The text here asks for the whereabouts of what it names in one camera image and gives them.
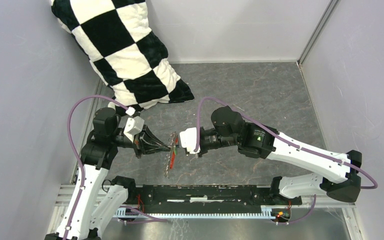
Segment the metal key holder red handle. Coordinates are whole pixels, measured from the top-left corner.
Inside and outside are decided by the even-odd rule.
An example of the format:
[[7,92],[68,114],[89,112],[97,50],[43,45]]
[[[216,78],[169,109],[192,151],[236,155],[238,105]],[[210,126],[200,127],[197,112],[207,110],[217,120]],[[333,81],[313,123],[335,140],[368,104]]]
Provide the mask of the metal key holder red handle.
[[164,177],[169,179],[169,173],[173,169],[176,155],[174,154],[174,150],[176,146],[179,145],[179,137],[176,131],[170,134],[170,138],[168,139],[168,147],[170,147],[170,152],[166,155],[167,163],[166,168],[164,170]]

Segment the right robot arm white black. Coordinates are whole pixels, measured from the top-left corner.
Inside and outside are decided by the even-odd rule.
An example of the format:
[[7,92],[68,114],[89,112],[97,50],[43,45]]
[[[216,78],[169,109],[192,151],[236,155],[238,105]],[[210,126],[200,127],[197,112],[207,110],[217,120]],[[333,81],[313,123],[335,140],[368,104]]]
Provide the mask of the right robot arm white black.
[[274,177],[268,191],[273,203],[309,195],[326,195],[345,203],[357,201],[361,192],[357,170],[362,165],[361,152],[337,153],[308,145],[275,128],[247,122],[229,106],[216,109],[210,119],[211,129],[191,127],[179,133],[179,146],[187,154],[201,157],[209,150],[236,146],[248,158],[280,161],[310,172]]

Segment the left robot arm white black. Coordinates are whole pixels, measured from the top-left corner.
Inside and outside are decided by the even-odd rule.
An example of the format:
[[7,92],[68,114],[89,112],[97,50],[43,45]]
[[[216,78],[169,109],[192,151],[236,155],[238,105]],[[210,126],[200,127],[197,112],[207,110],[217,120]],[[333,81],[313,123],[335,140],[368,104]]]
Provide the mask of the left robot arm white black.
[[95,113],[93,130],[79,154],[79,174],[68,208],[56,231],[45,239],[100,240],[118,208],[137,198],[135,180],[116,176],[104,199],[96,204],[118,149],[132,149],[137,158],[170,151],[137,114],[127,119],[125,127],[119,126],[120,120],[121,116],[110,107]]

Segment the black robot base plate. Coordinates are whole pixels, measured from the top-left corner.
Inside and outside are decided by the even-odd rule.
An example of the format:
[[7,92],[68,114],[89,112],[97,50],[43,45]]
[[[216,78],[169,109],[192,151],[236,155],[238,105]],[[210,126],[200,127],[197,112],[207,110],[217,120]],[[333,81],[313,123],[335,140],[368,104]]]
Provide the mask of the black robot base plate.
[[283,197],[264,185],[142,185],[126,205],[147,214],[251,214],[262,206],[301,205],[301,197]]

